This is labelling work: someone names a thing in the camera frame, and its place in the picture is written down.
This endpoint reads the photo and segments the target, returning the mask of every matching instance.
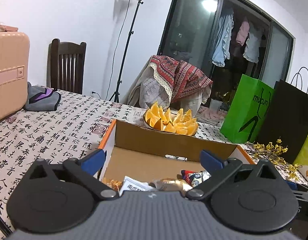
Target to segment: glass door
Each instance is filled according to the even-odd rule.
[[[269,43],[260,79],[274,88],[275,82],[286,80],[293,47],[292,37],[275,22],[271,22]]]
[[[212,43],[223,0],[174,0],[159,55],[202,68]]]

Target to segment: chair backrest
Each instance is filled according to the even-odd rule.
[[[86,43],[59,42],[50,48],[50,86],[82,94]]]

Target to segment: sliced orange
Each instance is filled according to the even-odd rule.
[[[162,119],[162,121],[163,121],[163,122],[166,122],[167,119],[166,119],[166,117],[165,117],[165,115],[164,115],[163,108],[162,108],[161,106],[158,108],[158,111],[159,111],[159,116],[160,116],[160,118]]]
[[[157,101],[151,106],[150,109],[151,109],[153,115],[159,117],[159,110],[158,110],[158,103],[157,103]]]
[[[189,121],[192,119],[192,110],[189,109],[187,110],[187,112],[183,115],[183,118],[182,118],[182,122],[186,122],[186,121]]]
[[[197,129],[198,129],[198,123],[197,122],[192,124],[192,125],[189,125],[187,127],[187,135],[189,135],[189,136],[195,135]]]
[[[156,130],[159,130],[159,131],[163,131],[164,129],[164,125],[163,125],[163,122],[162,122],[162,119],[159,119],[155,125],[153,126],[154,129]]]
[[[170,110],[170,108],[168,108],[167,110],[166,110],[166,112],[165,112],[165,117],[166,117],[166,121],[164,122],[163,121],[163,124],[168,124],[168,123],[170,123],[170,122],[172,122],[172,119],[171,119],[171,110]]]
[[[172,126],[171,123],[168,123],[168,125],[165,126],[164,131],[165,131],[165,132],[173,132],[173,133],[175,133],[175,132],[176,132],[176,129]]]
[[[187,135],[187,129],[182,129],[182,127],[177,127],[176,133],[182,134],[182,135]]]
[[[159,120],[159,117],[157,116],[151,117],[150,119],[148,119],[149,126],[154,128],[154,125],[156,124],[158,120]]]
[[[181,122],[183,118],[183,108],[181,108],[178,112],[177,112],[177,115],[176,117],[174,118],[173,120],[173,126],[178,123],[178,122]]]
[[[186,129],[186,127],[188,126],[185,122],[178,122],[178,123],[176,123],[175,125],[174,125],[174,127],[176,128],[176,127],[184,127],[184,129]]]
[[[145,112],[145,115],[144,115],[145,122],[147,122],[148,119],[150,119],[152,116],[153,116],[153,113],[152,113],[151,109],[147,109],[146,112]]]

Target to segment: pink shirt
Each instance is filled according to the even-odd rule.
[[[236,42],[239,43],[241,46],[244,45],[244,42],[246,40],[246,37],[248,36],[249,30],[250,30],[250,25],[249,25],[248,19],[244,17],[240,30],[238,31],[237,36],[236,36]]]

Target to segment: light stand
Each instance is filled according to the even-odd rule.
[[[122,77],[124,61],[125,61],[125,57],[126,57],[126,53],[127,53],[127,48],[128,48],[128,44],[130,43],[131,35],[134,33],[133,26],[134,26],[134,22],[135,22],[135,18],[136,18],[136,14],[137,14],[138,8],[139,8],[140,4],[143,4],[143,3],[144,2],[142,2],[142,0],[139,0],[138,3],[137,3],[137,7],[136,7],[136,10],[135,10],[135,14],[134,14],[134,18],[133,18],[133,21],[132,21],[131,29],[130,29],[130,32],[128,34],[128,38],[127,38],[127,42],[126,42],[126,46],[125,46],[125,51],[124,51],[123,60],[122,60],[122,64],[121,64],[121,70],[119,71],[119,76],[118,76],[118,80],[117,80],[116,90],[115,90],[115,92],[113,93],[113,95],[110,98],[110,101],[111,101],[112,98],[114,97],[114,102],[115,103],[119,103],[118,95],[120,93],[118,93],[118,89],[119,89],[119,85],[122,83],[121,77]]]

